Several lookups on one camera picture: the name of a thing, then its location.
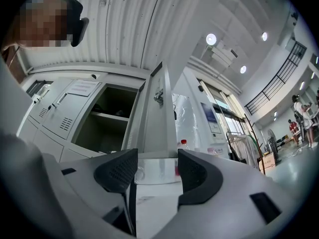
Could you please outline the white paper notice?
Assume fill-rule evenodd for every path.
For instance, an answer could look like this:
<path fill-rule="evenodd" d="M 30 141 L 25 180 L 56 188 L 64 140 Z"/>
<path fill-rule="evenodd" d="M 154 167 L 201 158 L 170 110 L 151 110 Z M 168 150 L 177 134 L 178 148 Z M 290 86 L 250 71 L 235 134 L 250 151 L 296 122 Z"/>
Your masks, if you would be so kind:
<path fill-rule="evenodd" d="M 74 80 L 67 90 L 68 94 L 88 97 L 98 86 L 99 82 Z"/>

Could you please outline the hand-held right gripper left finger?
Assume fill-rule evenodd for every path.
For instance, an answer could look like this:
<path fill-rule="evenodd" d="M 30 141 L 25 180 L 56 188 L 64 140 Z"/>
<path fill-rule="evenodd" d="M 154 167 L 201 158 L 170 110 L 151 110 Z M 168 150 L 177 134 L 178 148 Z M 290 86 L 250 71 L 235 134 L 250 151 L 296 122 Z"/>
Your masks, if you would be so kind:
<path fill-rule="evenodd" d="M 128 220 L 135 218 L 136 149 L 65 161 L 60 163 L 60 167 L 75 193 L 103 220 L 115 221 L 120 216 Z"/>

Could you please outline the white wall notice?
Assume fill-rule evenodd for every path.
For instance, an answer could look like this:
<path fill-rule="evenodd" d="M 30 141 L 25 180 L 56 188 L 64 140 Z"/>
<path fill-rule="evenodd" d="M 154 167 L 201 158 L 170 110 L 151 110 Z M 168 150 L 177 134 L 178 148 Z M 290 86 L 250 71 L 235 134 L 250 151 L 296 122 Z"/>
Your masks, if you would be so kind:
<path fill-rule="evenodd" d="M 209 121 L 208 124 L 209 124 L 211 133 L 221 134 L 221 130 L 220 130 L 220 128 L 219 128 L 218 123 L 214 123 L 214 122 L 210 122 L 210 121 Z"/>

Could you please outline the clothes rack with garments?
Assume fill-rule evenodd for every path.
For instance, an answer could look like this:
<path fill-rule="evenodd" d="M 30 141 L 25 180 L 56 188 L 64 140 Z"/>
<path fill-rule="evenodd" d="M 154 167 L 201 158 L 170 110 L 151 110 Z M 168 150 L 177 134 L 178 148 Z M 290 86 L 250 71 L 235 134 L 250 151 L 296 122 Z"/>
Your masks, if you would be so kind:
<path fill-rule="evenodd" d="M 250 135 L 228 131 L 226 139 L 230 150 L 229 159 L 245 163 L 259 170 L 258 147 Z"/>

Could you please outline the wooden coat stand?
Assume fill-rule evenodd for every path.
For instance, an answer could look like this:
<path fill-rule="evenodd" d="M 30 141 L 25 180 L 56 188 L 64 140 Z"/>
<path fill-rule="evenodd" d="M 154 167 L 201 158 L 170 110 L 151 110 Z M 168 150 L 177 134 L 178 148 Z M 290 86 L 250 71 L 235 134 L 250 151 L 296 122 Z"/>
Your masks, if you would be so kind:
<path fill-rule="evenodd" d="M 248 124 L 249 124 L 249 126 L 251 128 L 251 132 L 253 133 L 253 136 L 255 138 L 255 141 L 256 141 L 256 144 L 257 144 L 257 148 L 258 148 L 258 152 L 259 152 L 260 161 L 262 162 L 262 171 L 263 171 L 263 174 L 266 175 L 265 165 L 264 165 L 264 160 L 263 160 L 263 154 L 262 154 L 261 148 L 259 146 L 258 138 L 256 136 L 256 133 L 255 133 L 255 131 L 253 129 L 253 125 L 251 124 L 248 116 L 246 114 L 244 114 L 244 116 L 245 116 L 245 118 L 246 118 L 246 120 L 247 120 L 247 122 L 248 122 Z"/>

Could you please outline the glass entrance door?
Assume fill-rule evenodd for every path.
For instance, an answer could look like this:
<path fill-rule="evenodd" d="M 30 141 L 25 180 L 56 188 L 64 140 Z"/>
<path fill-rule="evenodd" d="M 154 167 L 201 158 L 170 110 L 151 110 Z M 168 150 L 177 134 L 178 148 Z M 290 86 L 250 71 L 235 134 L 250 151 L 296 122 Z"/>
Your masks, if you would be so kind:
<path fill-rule="evenodd" d="M 212 103 L 225 138 L 227 138 L 228 131 L 235 135 L 244 135 L 245 121 L 240 117 L 239 112 L 236 110 L 237 107 L 228 99 L 229 96 L 221 90 L 206 84 L 202 79 L 197 80 Z"/>

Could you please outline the grey metal locker cabinet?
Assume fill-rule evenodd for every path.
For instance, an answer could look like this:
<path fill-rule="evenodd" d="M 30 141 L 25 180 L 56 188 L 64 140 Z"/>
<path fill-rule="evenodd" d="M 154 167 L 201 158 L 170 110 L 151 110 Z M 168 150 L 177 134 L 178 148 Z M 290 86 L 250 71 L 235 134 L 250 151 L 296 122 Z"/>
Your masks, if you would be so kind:
<path fill-rule="evenodd" d="M 74 80 L 99 84 L 83 97 L 67 93 Z M 31 105 L 17 135 L 58 162 L 124 150 L 143 83 L 130 76 L 59 78 L 39 96 L 40 102 Z M 57 110 L 49 111 L 51 104 L 57 104 Z"/>

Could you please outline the blue wall poster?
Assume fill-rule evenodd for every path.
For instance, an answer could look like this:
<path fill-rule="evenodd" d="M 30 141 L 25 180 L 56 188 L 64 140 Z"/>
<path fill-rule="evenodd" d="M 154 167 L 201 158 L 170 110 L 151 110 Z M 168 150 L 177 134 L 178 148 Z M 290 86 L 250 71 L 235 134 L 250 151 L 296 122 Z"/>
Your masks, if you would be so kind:
<path fill-rule="evenodd" d="M 203 108 L 203 111 L 205 113 L 206 119 L 209 123 L 217 123 L 217 119 L 215 117 L 215 114 L 212 110 L 212 107 L 208 104 L 201 103 L 201 106 Z"/>

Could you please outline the standing floor fan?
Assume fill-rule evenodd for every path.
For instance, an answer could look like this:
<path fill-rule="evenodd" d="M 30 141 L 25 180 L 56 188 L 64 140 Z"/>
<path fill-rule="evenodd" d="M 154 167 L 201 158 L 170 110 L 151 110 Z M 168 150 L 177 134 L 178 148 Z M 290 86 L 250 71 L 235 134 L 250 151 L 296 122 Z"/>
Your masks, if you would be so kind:
<path fill-rule="evenodd" d="M 270 147 L 271 152 L 274 155 L 275 163 L 281 162 L 281 159 L 278 156 L 278 148 L 277 148 L 277 140 L 271 129 L 268 129 L 268 145 Z"/>

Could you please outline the cardboard box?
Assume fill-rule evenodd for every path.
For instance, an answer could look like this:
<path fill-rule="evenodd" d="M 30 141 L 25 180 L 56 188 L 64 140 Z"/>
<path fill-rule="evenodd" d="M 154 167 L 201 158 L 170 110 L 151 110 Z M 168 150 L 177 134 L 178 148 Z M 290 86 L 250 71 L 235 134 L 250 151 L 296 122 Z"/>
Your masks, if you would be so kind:
<path fill-rule="evenodd" d="M 259 161 L 260 172 L 266 175 L 267 172 L 276 167 L 275 157 L 273 153 L 268 153 Z"/>

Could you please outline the white ceiling air conditioner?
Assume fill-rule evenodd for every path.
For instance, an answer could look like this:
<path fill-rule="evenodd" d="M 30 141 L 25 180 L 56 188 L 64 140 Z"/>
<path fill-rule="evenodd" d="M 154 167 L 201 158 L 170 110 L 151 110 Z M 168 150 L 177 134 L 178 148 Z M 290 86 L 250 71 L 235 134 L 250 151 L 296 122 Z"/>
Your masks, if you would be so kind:
<path fill-rule="evenodd" d="M 233 49 L 225 45 L 224 42 L 220 40 L 216 46 L 212 47 L 211 57 L 224 67 L 229 67 L 238 55 Z"/>

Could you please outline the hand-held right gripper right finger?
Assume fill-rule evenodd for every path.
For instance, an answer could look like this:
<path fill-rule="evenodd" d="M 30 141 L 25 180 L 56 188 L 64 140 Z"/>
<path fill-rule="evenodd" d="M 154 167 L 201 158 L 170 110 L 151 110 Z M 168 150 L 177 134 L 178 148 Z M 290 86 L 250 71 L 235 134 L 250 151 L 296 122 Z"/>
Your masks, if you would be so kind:
<path fill-rule="evenodd" d="M 178 171 L 177 214 L 154 239 L 271 239 L 295 213 L 295 200 L 249 165 L 179 149 Z"/>

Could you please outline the white cabinet door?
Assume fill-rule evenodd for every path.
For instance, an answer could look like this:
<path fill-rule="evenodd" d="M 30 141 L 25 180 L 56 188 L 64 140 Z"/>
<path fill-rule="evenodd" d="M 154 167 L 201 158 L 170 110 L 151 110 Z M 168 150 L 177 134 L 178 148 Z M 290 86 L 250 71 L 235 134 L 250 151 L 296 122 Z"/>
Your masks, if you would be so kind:
<path fill-rule="evenodd" d="M 151 72 L 144 108 L 146 120 L 142 158 L 176 157 L 171 87 L 164 62 L 160 62 Z"/>

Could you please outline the black balcony railing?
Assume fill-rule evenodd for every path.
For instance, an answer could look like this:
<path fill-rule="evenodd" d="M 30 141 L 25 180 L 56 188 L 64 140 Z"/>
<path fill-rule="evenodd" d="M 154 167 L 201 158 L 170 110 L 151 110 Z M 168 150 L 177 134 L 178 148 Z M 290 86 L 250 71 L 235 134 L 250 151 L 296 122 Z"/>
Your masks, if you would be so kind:
<path fill-rule="evenodd" d="M 249 114 L 252 116 L 269 102 L 275 94 L 283 87 L 287 80 L 292 76 L 300 61 L 303 59 L 307 48 L 301 43 L 295 41 L 289 55 L 282 66 L 272 77 L 270 82 L 245 105 Z"/>

